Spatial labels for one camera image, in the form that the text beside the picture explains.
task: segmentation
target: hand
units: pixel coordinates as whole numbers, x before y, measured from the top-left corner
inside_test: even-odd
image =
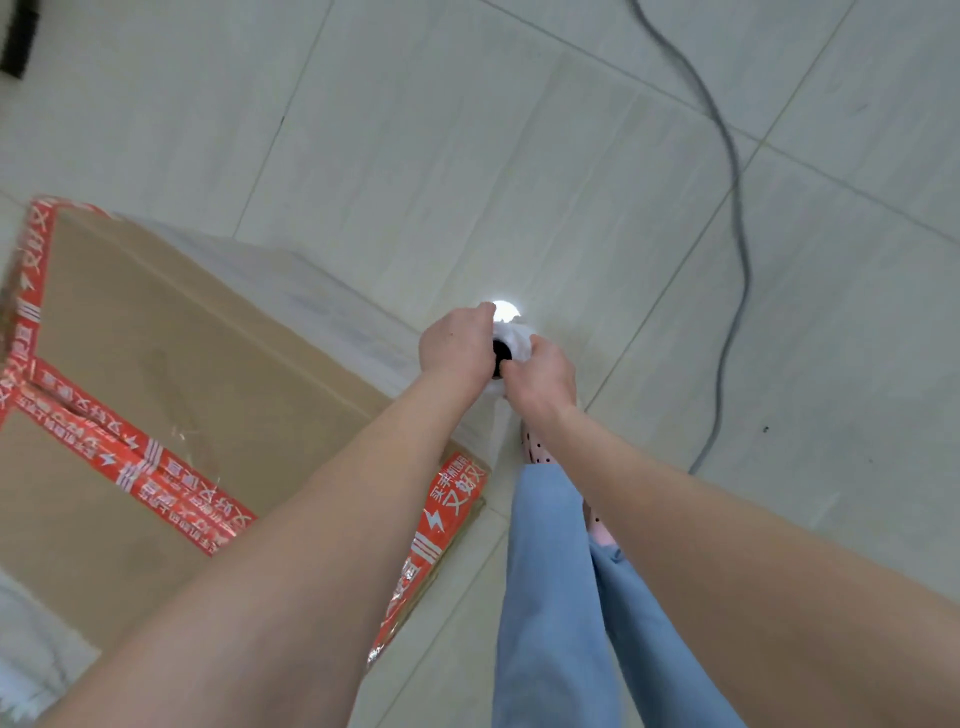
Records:
[[[454,308],[420,337],[420,369],[448,375],[476,399],[493,376],[492,303]]]
[[[534,334],[530,343],[530,360],[502,361],[500,374],[512,408],[542,434],[564,409],[576,408],[576,370],[552,341]]]

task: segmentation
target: light blue trousers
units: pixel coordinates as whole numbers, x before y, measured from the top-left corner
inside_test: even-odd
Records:
[[[589,538],[561,467],[528,465],[514,493],[494,728],[619,728],[607,636],[646,728],[743,728],[619,549]]]

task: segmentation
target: pink shoe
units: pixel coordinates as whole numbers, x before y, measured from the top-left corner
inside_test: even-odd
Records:
[[[520,445],[523,447],[524,457],[529,465],[557,462],[557,458],[550,454],[550,450],[543,446],[540,438],[530,431],[526,423],[520,430]],[[598,546],[616,546],[616,539],[607,530],[600,517],[593,513],[593,509],[586,501],[584,501],[584,522],[587,525],[587,533]]]

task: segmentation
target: forearm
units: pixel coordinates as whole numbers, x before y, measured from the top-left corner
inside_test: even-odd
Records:
[[[445,375],[418,379],[91,670],[49,724],[346,725],[426,489],[472,399]]]
[[[960,720],[960,616],[566,410],[540,432],[750,725]]]

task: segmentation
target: black object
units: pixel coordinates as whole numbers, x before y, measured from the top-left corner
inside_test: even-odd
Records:
[[[17,0],[0,56],[0,71],[15,79],[23,78],[39,22],[40,0]]]
[[[640,6],[639,0],[628,0],[628,3],[634,11],[636,20],[643,26],[643,30],[656,42],[666,57],[669,58],[674,65],[679,66],[684,79],[696,92],[700,98],[700,102],[706,107],[707,116],[710,117],[710,121],[713,122],[717,131],[720,132],[720,136],[723,138],[724,147],[727,149],[727,158],[730,161],[733,239],[736,241],[736,251],[740,256],[740,268],[743,271],[743,293],[740,294],[740,304],[733,313],[730,328],[727,329],[727,338],[724,339],[723,349],[720,350],[720,357],[717,360],[717,374],[714,382],[713,396],[713,427],[710,430],[707,441],[700,449],[700,454],[697,455],[697,458],[693,461],[693,465],[690,466],[690,470],[688,471],[691,475],[694,475],[700,470],[700,466],[704,464],[704,460],[707,459],[707,456],[716,444],[717,436],[720,434],[720,427],[723,424],[723,379],[724,373],[727,371],[727,358],[730,355],[733,338],[736,336],[736,333],[740,331],[740,324],[743,322],[743,312],[747,307],[747,300],[750,298],[750,288],[754,279],[753,267],[750,263],[750,248],[747,247],[747,231],[743,224],[743,190],[740,188],[740,156],[736,152],[736,145],[733,143],[733,137],[730,134],[730,129],[727,127],[727,122],[724,121],[720,109],[713,100],[713,96],[710,94],[704,80],[700,78],[700,74],[697,73],[697,69],[693,67],[693,63],[690,62],[690,59],[687,58],[677,46],[667,40],[663,33],[654,27],[654,24],[650,22],[646,12],[644,12]]]
[[[510,351],[510,347],[504,344],[499,339],[493,339],[493,355],[496,356],[496,364],[493,367],[493,378],[501,379],[502,374],[500,374],[500,362],[505,361],[506,359],[513,359],[514,353]]]

